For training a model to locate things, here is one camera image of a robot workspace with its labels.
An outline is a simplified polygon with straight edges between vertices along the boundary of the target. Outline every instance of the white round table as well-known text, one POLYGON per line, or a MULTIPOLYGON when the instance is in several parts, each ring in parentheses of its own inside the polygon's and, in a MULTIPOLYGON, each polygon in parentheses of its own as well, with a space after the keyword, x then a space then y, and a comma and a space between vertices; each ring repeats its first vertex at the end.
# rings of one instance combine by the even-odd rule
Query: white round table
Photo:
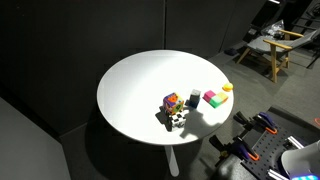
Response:
POLYGON ((154 50, 113 65, 99 83, 97 100, 102 115, 116 130, 137 141, 164 145, 171 174, 177 176, 172 145, 201 139, 228 118, 233 92, 222 90, 228 82, 223 72, 205 59, 180 51, 154 50), (168 132, 156 116, 163 98, 177 92, 186 101, 193 89, 201 91, 198 107, 185 106, 185 127, 168 132), (213 108, 202 99, 208 90, 223 91, 229 98, 213 108))

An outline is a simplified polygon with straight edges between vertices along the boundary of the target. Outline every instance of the gray floor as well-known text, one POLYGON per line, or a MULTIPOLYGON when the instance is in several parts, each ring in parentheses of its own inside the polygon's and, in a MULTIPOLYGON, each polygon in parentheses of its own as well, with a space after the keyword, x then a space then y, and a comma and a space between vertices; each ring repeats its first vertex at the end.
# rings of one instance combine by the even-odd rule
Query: gray floor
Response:
MULTIPOLYGON (((277 105, 292 114, 314 123, 320 117, 320 64, 313 69, 305 67, 311 57, 304 51, 292 53, 290 68, 279 72, 278 83, 261 75, 265 65, 255 58, 246 58, 235 64, 236 56, 223 53, 209 59, 234 84, 234 107, 230 116, 241 110, 246 116, 267 111, 277 105)), ((170 175, 163 147, 130 140, 110 127, 97 110, 96 118, 61 137, 71 178, 74 180, 118 179, 211 179, 219 152, 208 142, 216 134, 223 143, 242 131, 229 118, 217 131, 202 141, 175 146, 180 175, 170 175)))

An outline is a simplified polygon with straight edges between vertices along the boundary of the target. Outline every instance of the wooden chair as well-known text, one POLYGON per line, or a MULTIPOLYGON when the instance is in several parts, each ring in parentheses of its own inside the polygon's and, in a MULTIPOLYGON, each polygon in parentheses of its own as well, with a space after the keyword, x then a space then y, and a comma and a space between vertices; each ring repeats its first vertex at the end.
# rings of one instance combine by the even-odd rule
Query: wooden chair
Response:
POLYGON ((263 57, 263 54, 269 55, 271 57, 269 61, 271 61, 272 81, 276 83, 278 71, 282 67, 289 67, 290 51, 298 47, 301 47, 305 44, 311 43, 320 33, 320 29, 317 29, 305 36, 302 34, 285 30, 280 31, 284 33, 284 40, 274 40, 270 37, 260 36, 246 45, 247 49, 240 56, 237 63, 239 64, 249 52, 255 53, 261 57, 263 57), (291 36, 298 37, 298 39, 292 41, 290 40, 291 36))

